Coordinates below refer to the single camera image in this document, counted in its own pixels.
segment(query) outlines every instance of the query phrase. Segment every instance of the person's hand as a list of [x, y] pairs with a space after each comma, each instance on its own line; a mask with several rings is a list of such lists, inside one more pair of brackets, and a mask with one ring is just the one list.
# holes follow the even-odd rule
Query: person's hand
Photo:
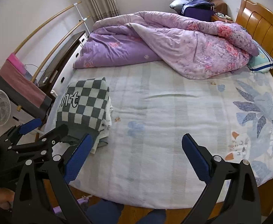
[[4, 210], [10, 209], [11, 205], [9, 202], [14, 201], [15, 192], [7, 189], [7, 188], [0, 188], [0, 208]]

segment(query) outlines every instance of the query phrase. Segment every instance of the checkered blanket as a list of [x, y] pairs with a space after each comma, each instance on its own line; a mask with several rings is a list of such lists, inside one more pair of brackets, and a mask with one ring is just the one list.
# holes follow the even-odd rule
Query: checkered blanket
[[56, 126], [66, 124], [69, 128], [62, 141], [76, 143], [87, 133], [95, 141], [106, 128], [108, 98], [109, 87], [104, 77], [71, 83], [57, 114]]

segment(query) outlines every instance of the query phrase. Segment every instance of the electric fan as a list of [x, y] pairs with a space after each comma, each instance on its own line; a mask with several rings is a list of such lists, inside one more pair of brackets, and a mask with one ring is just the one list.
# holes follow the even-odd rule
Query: electric fan
[[9, 120], [11, 115], [11, 103], [7, 94], [0, 90], [0, 126]]

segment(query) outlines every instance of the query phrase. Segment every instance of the wooden floor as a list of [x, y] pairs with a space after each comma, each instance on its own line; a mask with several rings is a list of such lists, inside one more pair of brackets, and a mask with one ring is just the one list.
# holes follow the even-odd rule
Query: wooden floor
[[[49, 197], [50, 203], [52, 207], [58, 206], [58, 202], [55, 198], [54, 192], [51, 188], [49, 180], [44, 180], [47, 195]], [[82, 196], [87, 196], [87, 193], [84, 193], [76, 188], [70, 187], [76, 199], [80, 199]], [[96, 204], [100, 198], [92, 197], [90, 198], [90, 205]], [[210, 218], [217, 216], [220, 209], [221, 203], [217, 204], [210, 215]], [[142, 217], [147, 215], [152, 209], [147, 208], [140, 208], [140, 207], [133, 207], [133, 206], [125, 206], [124, 210], [122, 211], [122, 215], [119, 219], [118, 224], [135, 224], [138, 220]], [[180, 224], [182, 220], [187, 216], [189, 213], [189, 209], [179, 209], [179, 210], [167, 210], [167, 220], [166, 224]]]

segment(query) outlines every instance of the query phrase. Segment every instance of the folded blanket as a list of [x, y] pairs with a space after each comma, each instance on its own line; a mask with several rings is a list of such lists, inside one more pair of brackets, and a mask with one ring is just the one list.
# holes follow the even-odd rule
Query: folded blanket
[[246, 65], [259, 51], [238, 24], [145, 11], [97, 21], [81, 53], [74, 68], [161, 58], [186, 78], [206, 79]]
[[109, 134], [111, 110], [105, 78], [71, 83], [57, 114], [56, 127], [66, 124], [69, 129], [62, 142], [76, 144], [88, 133], [93, 139], [91, 153], [95, 153], [99, 140]]

